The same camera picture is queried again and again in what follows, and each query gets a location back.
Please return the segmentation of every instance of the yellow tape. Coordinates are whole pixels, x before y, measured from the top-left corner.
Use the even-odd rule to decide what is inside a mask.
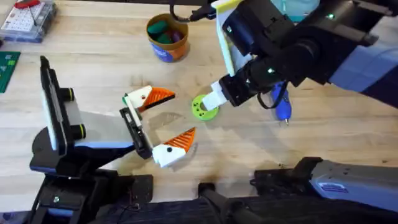
[[[83,125],[82,124],[80,125],[80,132],[81,132],[81,138],[84,138],[85,137],[85,132],[83,130]]]
[[[213,2],[211,5],[217,9],[217,13],[223,13],[227,10],[234,9],[243,0],[219,0]]]
[[[69,88],[69,97],[70,97],[70,101],[72,101],[72,89],[71,88]]]

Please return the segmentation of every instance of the blue label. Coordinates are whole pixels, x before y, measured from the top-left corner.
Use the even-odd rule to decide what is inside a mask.
[[[164,62],[173,62],[173,56],[170,55],[166,50],[156,46],[154,43],[152,44],[152,48],[154,49],[155,54],[158,58],[160,58]]]

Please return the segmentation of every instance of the green toy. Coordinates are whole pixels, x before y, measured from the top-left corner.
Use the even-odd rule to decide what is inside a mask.
[[[202,109],[201,107],[201,100],[205,97],[206,95],[199,95],[195,97],[192,101],[192,113],[193,115],[198,118],[199,120],[202,121],[209,121],[213,119],[217,113],[218,113],[218,108],[215,108],[211,111],[207,111]]]
[[[158,41],[161,44],[172,44],[173,43],[172,39],[167,34],[160,35],[156,39],[156,41]]]
[[[147,31],[149,34],[161,34],[165,32],[166,29],[167,29],[166,21],[159,21],[150,25]]]

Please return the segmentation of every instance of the cup with colored objects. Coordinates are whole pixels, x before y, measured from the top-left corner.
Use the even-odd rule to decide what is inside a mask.
[[[188,25],[170,14],[160,14],[147,23],[147,35],[158,58],[174,62],[187,53]]]

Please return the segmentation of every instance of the green ring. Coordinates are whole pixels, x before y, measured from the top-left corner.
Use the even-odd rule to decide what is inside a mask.
[[[213,119],[218,113],[218,107],[211,111],[205,111],[200,108],[201,100],[205,96],[206,95],[198,95],[192,101],[192,113],[196,118],[198,118],[201,121],[209,121]]]

